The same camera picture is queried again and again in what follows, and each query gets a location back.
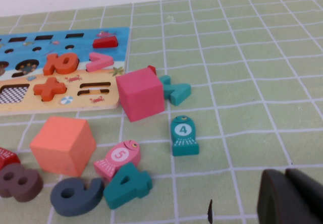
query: pink wooden cube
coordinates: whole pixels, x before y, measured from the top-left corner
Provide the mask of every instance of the pink wooden cube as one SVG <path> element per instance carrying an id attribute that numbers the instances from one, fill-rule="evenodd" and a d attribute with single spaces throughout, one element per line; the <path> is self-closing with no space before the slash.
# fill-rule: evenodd
<path id="1" fill-rule="evenodd" d="M 116 78 L 120 104 L 131 122 L 165 110 L 163 84 L 150 68 Z"/>

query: number 4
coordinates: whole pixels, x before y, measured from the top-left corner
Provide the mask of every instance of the number 4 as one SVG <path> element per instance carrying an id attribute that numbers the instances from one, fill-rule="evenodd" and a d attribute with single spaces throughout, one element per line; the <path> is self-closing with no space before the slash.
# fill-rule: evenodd
<path id="1" fill-rule="evenodd" d="M 181 128 L 180 132 L 187 133 L 187 130 L 186 130 L 186 128 L 185 128 L 184 126 L 182 126 L 182 128 Z"/>
<path id="2" fill-rule="evenodd" d="M 110 209 L 139 197 L 143 198 L 152 189 L 152 181 L 147 171 L 139 172 L 130 162 L 119 169 L 105 188 L 103 195 Z"/>

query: checkered pattern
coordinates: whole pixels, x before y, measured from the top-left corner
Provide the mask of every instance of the checkered pattern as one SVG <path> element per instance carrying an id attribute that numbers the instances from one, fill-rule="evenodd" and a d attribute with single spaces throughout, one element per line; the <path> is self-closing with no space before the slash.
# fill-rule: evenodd
<path id="1" fill-rule="evenodd" d="M 0 200 L 4 213 L 19 209 L 0 222 L 202 224 L 212 198 L 214 223 L 257 224 L 262 170 L 298 168 L 323 183 L 323 0 L 170 0 L 0 18 L 0 34 L 116 26 L 132 28 L 126 72 L 152 65 L 192 94 L 134 123 L 121 107 L 0 118 L 0 145 L 45 183 L 33 204 Z M 94 161 L 135 139 L 150 194 L 116 210 L 103 200 L 79 217 L 57 215 L 49 195 L 66 177 L 41 171 L 29 149 L 49 115 L 88 120 L 97 149 L 87 181 L 98 177 Z M 178 115 L 195 122 L 197 156 L 172 156 L 169 124 Z"/>
<path id="2" fill-rule="evenodd" d="M 21 102 L 27 90 L 28 87 L 4 88 L 0 93 L 0 104 Z"/>

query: red wooden piece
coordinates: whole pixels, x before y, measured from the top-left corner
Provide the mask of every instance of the red wooden piece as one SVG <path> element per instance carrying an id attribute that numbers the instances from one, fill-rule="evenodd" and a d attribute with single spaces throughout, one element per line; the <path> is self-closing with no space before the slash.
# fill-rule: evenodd
<path id="1" fill-rule="evenodd" d="M 153 71 L 153 73 L 157 75 L 156 68 L 154 66 L 149 65 L 148 68 L 150 68 Z"/>
<path id="2" fill-rule="evenodd" d="M 14 152 L 0 147 L 0 170 L 14 162 L 20 163 L 18 156 Z"/>
<path id="3" fill-rule="evenodd" d="M 65 53 L 58 56 L 56 53 L 47 56 L 46 65 L 43 68 L 44 75 L 52 75 L 54 71 L 58 74 L 70 74 L 77 70 L 79 59 L 75 53 Z"/>
<path id="4" fill-rule="evenodd" d="M 67 88 L 64 83 L 59 83 L 55 77 L 50 77 L 44 84 L 34 86 L 35 95 L 40 95 L 42 101 L 51 101 L 56 94 L 64 94 Z"/>
<path id="5" fill-rule="evenodd" d="M 98 38 L 93 41 L 93 48 L 117 47 L 118 40 L 116 36 Z"/>

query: wooden puzzle board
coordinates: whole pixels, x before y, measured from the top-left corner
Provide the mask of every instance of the wooden puzzle board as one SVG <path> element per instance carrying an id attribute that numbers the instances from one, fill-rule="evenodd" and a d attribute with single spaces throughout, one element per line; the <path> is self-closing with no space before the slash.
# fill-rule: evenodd
<path id="1" fill-rule="evenodd" d="M 296 167 L 323 183 L 323 0 L 172 0 L 0 18 L 0 34 L 129 26 L 126 72 L 153 65 L 159 76 L 190 83 L 180 106 L 131 123 L 120 107 L 0 117 L 0 146 L 38 169 L 45 188 L 29 203 L 0 199 L 1 223 L 256 224 L 260 175 Z M 171 119 L 196 124 L 200 154 L 172 157 Z M 51 207 L 53 186 L 66 176 L 44 173 L 29 143 L 50 115 L 87 119 L 93 162 L 122 140 L 141 144 L 138 168 L 151 193 L 110 211 L 65 218 Z"/>
<path id="2" fill-rule="evenodd" d="M 0 35 L 0 115 L 118 107 L 116 77 L 124 73 L 129 32 L 129 27 L 115 27 Z M 117 47 L 93 48 L 94 40 L 113 36 L 118 40 Z M 88 72 L 86 65 L 92 63 L 92 52 L 111 56 L 113 65 Z M 76 70 L 68 74 L 56 70 L 45 75 L 49 58 L 72 54 L 79 61 Z M 34 94 L 34 86 L 45 85 L 52 77 L 65 84 L 67 90 L 50 101 L 42 101 L 40 95 Z"/>

